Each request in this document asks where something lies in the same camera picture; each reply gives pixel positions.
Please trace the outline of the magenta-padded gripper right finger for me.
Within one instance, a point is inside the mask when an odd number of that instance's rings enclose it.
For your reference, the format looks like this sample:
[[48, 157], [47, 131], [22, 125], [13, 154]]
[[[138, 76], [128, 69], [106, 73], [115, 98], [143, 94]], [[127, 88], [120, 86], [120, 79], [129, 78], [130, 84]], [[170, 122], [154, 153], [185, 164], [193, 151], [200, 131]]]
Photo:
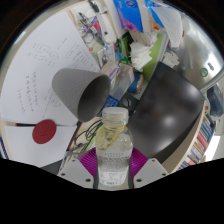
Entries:
[[148, 159], [139, 150], [133, 149], [128, 180], [131, 189], [144, 187], [167, 175], [168, 172], [156, 158]]

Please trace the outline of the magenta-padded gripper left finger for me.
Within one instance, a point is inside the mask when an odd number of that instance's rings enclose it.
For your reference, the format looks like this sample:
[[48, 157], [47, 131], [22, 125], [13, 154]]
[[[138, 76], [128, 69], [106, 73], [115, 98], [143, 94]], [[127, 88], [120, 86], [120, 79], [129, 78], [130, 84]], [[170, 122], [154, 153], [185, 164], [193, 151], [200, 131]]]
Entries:
[[95, 149], [81, 155], [68, 152], [63, 159], [58, 176], [83, 188], [92, 189], [97, 174], [97, 158]]

